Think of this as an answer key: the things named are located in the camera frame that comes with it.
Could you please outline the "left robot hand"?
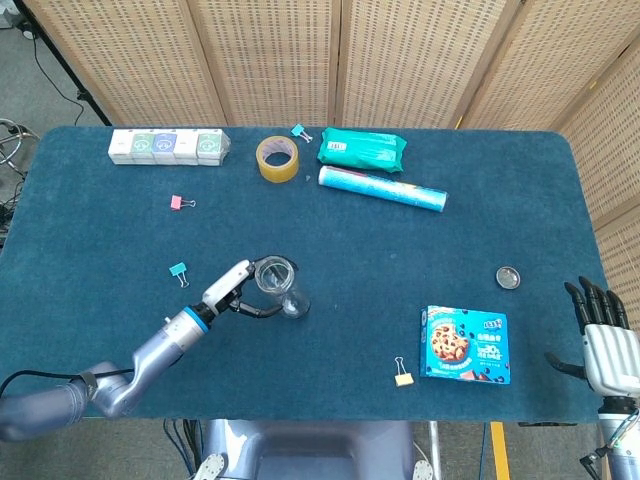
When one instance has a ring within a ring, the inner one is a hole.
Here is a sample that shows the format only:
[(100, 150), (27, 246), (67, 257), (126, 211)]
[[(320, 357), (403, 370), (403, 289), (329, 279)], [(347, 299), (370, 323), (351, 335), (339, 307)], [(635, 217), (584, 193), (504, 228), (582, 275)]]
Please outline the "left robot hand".
[(298, 266), (292, 260), (278, 255), (242, 260), (208, 287), (202, 295), (201, 303), (192, 309), (207, 322), (226, 310), (257, 319), (269, 318), (280, 313), (283, 310), (281, 305), (259, 309), (241, 301), (243, 285), (249, 280), (254, 280), (259, 268), (265, 267), (269, 261), (275, 261), (293, 272), (298, 270)]

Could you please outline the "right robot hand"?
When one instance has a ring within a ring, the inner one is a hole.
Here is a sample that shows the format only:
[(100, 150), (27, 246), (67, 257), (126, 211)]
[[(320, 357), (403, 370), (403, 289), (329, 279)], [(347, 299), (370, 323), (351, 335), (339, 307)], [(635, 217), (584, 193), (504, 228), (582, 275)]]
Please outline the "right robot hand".
[(602, 397), (639, 397), (639, 337), (631, 329), (625, 305), (611, 290), (603, 290), (584, 276), (579, 284), (566, 282), (582, 340), (582, 365), (561, 361), (547, 352), (556, 371), (586, 381)]

